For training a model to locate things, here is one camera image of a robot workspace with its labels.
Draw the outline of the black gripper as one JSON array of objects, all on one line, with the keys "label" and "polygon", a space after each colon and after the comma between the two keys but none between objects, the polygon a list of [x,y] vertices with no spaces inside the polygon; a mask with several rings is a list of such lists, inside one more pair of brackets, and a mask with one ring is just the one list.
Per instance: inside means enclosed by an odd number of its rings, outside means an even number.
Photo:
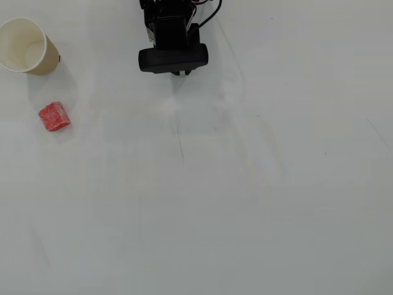
[{"label": "black gripper", "polygon": [[[154,43],[157,50],[181,50],[187,46],[187,30],[183,16],[157,18],[153,24]],[[189,76],[192,71],[185,71]],[[180,71],[171,72],[181,76]]]}]

